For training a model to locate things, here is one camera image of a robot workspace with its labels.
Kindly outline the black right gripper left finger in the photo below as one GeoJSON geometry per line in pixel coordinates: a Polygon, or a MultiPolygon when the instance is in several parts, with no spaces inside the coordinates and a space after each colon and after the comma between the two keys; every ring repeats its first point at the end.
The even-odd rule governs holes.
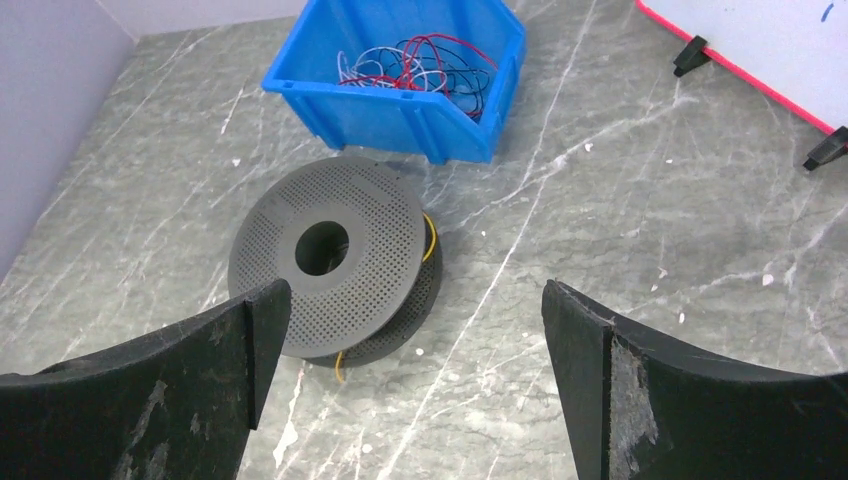
{"type": "Polygon", "coordinates": [[[290,318],[278,279],[159,330],[1,378],[5,479],[233,479],[290,318]]]}

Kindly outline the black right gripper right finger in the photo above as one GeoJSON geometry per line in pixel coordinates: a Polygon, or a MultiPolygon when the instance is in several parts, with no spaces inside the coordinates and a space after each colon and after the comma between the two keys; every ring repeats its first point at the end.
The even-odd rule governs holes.
{"type": "Polygon", "coordinates": [[[555,280],[541,313],[581,479],[843,479],[847,376],[731,359],[555,280]]]}

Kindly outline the grey perforated cable spool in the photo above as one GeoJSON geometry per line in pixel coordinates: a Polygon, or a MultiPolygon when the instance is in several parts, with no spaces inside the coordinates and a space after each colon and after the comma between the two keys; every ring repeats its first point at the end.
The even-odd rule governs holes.
{"type": "Polygon", "coordinates": [[[384,163],[338,156],[288,173],[259,198],[236,234],[228,290],[286,280],[283,354],[357,367],[414,335],[441,275],[438,233],[412,187],[384,163]]]}

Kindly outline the blue plastic bin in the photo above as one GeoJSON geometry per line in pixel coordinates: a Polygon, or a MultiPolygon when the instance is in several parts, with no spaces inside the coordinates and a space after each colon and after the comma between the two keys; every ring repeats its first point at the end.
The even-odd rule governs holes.
{"type": "Polygon", "coordinates": [[[526,30],[503,1],[309,1],[261,86],[283,97],[332,148],[363,146],[448,160],[491,162],[526,56],[526,30]],[[473,68],[486,69],[482,111],[473,100],[427,91],[343,85],[337,55],[435,34],[473,68]]]}

